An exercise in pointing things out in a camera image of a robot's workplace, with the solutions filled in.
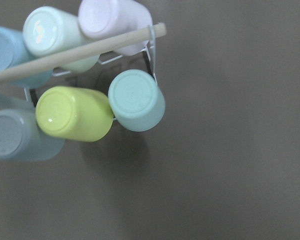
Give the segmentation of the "grey cup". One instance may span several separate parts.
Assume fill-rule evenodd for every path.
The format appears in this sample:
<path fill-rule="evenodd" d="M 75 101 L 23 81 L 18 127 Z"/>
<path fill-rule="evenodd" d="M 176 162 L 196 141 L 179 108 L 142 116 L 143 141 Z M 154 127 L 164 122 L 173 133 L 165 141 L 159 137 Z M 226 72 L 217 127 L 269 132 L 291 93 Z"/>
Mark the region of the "grey cup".
<path fill-rule="evenodd" d="M 0 160 L 50 160 L 61 151 L 64 143 L 64 139 L 49 136 L 41 131 L 33 111 L 0 110 Z"/>

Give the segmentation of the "cream cup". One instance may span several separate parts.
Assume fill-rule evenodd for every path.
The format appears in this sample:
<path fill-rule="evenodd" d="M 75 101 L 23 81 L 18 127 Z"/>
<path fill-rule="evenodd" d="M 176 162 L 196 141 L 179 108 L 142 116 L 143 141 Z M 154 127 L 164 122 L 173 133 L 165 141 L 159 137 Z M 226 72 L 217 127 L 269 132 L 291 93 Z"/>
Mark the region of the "cream cup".
<path fill-rule="evenodd" d="M 27 49 L 38 58 L 93 42 L 83 34 L 76 15 L 51 6 L 33 10 L 22 34 Z"/>

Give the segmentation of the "blue cup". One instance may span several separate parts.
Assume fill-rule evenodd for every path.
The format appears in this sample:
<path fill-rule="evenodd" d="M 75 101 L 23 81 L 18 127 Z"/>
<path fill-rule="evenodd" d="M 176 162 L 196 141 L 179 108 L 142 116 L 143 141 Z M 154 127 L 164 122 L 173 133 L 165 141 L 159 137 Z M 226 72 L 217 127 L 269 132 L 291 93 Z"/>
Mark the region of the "blue cup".
<path fill-rule="evenodd" d="M 0 26 L 0 71 L 27 63 L 35 57 L 28 51 L 21 31 Z M 36 89 L 43 86 L 52 76 L 48 70 L 11 82 L 12 85 Z"/>

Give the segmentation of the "green cup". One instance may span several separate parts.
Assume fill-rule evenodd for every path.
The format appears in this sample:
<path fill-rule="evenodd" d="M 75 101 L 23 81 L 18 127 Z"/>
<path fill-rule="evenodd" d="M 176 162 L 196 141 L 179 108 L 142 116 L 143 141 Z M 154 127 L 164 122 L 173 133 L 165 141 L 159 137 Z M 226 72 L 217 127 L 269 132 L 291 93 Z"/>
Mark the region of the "green cup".
<path fill-rule="evenodd" d="M 165 113 L 163 93 L 154 78 L 139 69 L 118 74 L 109 86 L 108 99 L 116 120 L 134 132 L 152 129 Z"/>

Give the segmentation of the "pink cup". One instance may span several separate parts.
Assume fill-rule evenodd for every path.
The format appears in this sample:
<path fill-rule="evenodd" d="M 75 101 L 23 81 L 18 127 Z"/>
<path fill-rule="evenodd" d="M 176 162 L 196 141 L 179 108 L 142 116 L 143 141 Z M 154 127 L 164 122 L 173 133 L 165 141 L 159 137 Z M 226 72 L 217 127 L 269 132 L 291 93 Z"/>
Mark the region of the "pink cup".
<path fill-rule="evenodd" d="M 153 19 L 149 10 L 135 0 L 83 0 L 78 23 L 84 35 L 103 40 L 147 28 Z"/>

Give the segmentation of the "yellow cup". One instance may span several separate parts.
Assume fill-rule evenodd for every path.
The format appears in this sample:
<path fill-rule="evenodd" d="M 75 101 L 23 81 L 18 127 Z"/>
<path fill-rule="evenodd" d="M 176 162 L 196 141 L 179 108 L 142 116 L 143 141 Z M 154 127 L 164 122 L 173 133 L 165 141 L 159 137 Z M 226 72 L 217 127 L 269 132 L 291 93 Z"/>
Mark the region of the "yellow cup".
<path fill-rule="evenodd" d="M 114 121 L 104 93 L 69 86 L 45 91 L 38 100 L 35 115 L 38 126 L 47 135 L 81 142 L 100 140 Z"/>

